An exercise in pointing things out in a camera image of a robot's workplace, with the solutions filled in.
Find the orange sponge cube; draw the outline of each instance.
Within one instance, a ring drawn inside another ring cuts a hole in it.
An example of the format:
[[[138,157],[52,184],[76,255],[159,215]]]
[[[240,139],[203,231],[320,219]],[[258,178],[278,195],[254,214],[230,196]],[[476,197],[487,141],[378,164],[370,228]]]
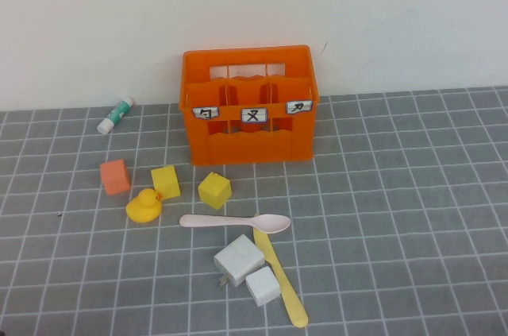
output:
[[[101,180],[107,195],[117,195],[130,190],[129,172],[122,159],[102,163]]]

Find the spoon handle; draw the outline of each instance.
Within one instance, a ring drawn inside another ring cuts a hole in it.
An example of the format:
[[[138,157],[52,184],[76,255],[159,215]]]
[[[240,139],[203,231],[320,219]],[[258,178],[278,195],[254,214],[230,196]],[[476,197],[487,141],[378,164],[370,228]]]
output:
[[[250,218],[223,217],[220,215],[184,214],[180,217],[183,227],[211,227],[226,225],[250,225]]]

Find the yellow sponge cube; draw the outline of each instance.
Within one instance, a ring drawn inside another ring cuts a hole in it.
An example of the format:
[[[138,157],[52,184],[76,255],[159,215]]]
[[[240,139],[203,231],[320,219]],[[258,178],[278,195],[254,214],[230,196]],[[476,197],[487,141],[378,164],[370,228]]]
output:
[[[153,169],[152,181],[154,189],[162,195],[162,199],[172,199],[180,195],[174,166]]]
[[[211,172],[198,187],[199,198],[219,210],[231,197],[231,183],[225,177]]]

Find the yellow rubber duck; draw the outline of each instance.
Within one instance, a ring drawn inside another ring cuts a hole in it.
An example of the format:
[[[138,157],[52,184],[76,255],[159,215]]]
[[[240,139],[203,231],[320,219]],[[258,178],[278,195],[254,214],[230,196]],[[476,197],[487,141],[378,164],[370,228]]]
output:
[[[153,189],[143,189],[130,203],[125,211],[134,222],[150,222],[162,212],[161,195]]]

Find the white cube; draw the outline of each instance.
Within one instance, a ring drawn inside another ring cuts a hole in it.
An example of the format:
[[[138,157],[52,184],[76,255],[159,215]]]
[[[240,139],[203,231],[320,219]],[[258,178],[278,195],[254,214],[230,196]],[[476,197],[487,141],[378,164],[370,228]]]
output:
[[[242,234],[214,257],[215,265],[237,286],[264,264],[264,255]]]
[[[253,272],[245,278],[248,290],[258,306],[262,306],[280,295],[280,284],[269,267]]]

